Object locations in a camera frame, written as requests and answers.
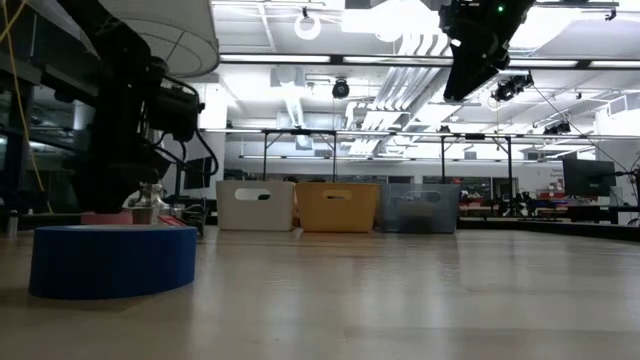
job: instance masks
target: wooden floor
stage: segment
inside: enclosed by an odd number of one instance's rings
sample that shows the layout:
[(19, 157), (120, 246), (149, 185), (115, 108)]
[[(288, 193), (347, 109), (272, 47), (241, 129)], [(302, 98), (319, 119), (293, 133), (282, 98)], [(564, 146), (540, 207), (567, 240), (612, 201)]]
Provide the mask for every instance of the wooden floor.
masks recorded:
[(217, 232), (193, 285), (27, 295), (31, 240), (0, 240), (0, 359), (640, 358), (640, 246), (525, 232)]

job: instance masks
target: yellow storage bin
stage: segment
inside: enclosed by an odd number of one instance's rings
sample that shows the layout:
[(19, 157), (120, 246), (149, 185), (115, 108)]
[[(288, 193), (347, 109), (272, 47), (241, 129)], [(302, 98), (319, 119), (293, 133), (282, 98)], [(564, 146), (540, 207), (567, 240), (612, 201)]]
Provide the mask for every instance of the yellow storage bin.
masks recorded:
[(302, 183), (296, 185), (300, 226), (310, 232), (369, 232), (380, 186)]

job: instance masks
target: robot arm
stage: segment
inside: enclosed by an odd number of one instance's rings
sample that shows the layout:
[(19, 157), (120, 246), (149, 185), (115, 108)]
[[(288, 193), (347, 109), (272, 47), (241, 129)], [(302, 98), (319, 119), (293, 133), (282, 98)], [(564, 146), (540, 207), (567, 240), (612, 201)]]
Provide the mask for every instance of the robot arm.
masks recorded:
[(96, 113), (87, 154), (75, 159), (72, 185), (83, 211), (117, 213), (141, 182), (157, 183), (170, 162), (145, 138), (149, 129), (192, 139), (203, 106), (182, 86), (167, 88), (164, 60), (98, 0), (58, 0), (86, 33), (102, 60)]

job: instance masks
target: clear plastic bin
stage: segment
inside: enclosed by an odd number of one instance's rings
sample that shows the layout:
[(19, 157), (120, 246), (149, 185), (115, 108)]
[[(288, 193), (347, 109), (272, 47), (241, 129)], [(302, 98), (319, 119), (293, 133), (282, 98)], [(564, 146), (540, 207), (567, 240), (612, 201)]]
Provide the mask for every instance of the clear plastic bin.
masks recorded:
[(460, 185), (388, 184), (381, 190), (380, 230), (402, 233), (456, 231)]
[(379, 196), (376, 184), (298, 184), (300, 225), (309, 232), (369, 232)]
[(294, 184), (283, 181), (218, 181), (221, 230), (290, 231)]

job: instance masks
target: roll of tape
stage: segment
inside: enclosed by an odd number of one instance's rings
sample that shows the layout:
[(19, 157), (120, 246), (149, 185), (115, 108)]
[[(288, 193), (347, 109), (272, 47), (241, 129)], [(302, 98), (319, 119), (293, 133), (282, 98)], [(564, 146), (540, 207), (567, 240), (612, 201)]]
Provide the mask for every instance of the roll of tape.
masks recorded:
[(154, 294), (193, 281), (197, 230), (146, 225), (36, 229), (29, 292), (69, 300)]

